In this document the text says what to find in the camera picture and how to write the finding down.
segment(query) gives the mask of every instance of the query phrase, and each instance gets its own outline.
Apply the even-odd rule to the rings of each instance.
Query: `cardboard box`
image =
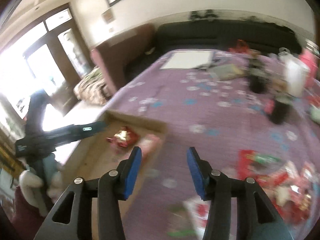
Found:
[[[145,135],[149,133],[155,134],[156,136],[161,138],[161,143],[159,143],[156,150],[153,153],[151,153],[147,158],[146,162],[143,165],[141,165],[132,195],[129,197],[127,201],[119,201],[121,217],[123,217],[129,209],[132,202],[134,201],[135,197],[137,196],[139,190],[141,189],[143,181],[146,177],[146,171],[148,171],[153,166],[155,160],[159,156],[160,149],[162,147],[162,144],[164,143],[165,136],[167,134],[167,125],[165,122],[141,116],[122,114],[112,110],[107,110],[101,116],[100,120],[105,120],[105,122],[107,123],[107,128],[104,132],[101,132],[93,137],[94,141],[91,141],[86,156],[83,158],[83,161],[78,166],[77,171],[74,174],[72,174],[70,170],[67,170],[67,167],[70,165],[68,165],[68,163],[66,163],[65,165],[66,172],[64,172],[64,179],[67,179],[67,181],[70,181],[70,183],[76,177],[83,177],[85,180],[100,178],[108,171],[117,168],[118,158],[116,154],[110,149],[110,143],[106,141],[106,137],[113,137],[113,135],[116,132],[118,132],[122,126],[129,126],[136,133],[138,133],[141,138],[143,138]],[[97,219],[97,199],[93,199],[92,237],[95,240],[99,239]]]

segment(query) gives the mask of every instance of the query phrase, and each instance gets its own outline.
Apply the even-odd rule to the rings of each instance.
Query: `blue gripper pad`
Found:
[[[134,147],[131,154],[135,154],[135,156],[127,173],[128,175],[124,180],[123,197],[125,200],[127,200],[133,192],[134,184],[136,183],[138,171],[142,160],[142,152],[140,147]]]
[[[205,199],[204,178],[191,148],[187,151],[187,162],[196,192],[201,199]]]

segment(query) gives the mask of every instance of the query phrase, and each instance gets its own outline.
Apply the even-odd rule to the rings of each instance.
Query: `white paper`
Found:
[[[177,51],[160,69],[191,69],[208,64],[210,60],[211,51]]]

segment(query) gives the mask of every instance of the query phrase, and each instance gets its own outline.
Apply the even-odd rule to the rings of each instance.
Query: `pile of snacks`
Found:
[[[294,163],[252,150],[239,152],[238,179],[253,177],[286,223],[299,224],[310,216],[315,167],[305,162],[300,174]]]

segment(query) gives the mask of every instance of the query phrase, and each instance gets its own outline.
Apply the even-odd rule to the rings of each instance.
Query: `door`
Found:
[[[73,88],[80,82],[58,38],[41,39],[29,47],[24,58],[31,73],[51,98],[51,104],[63,115],[78,102]]]

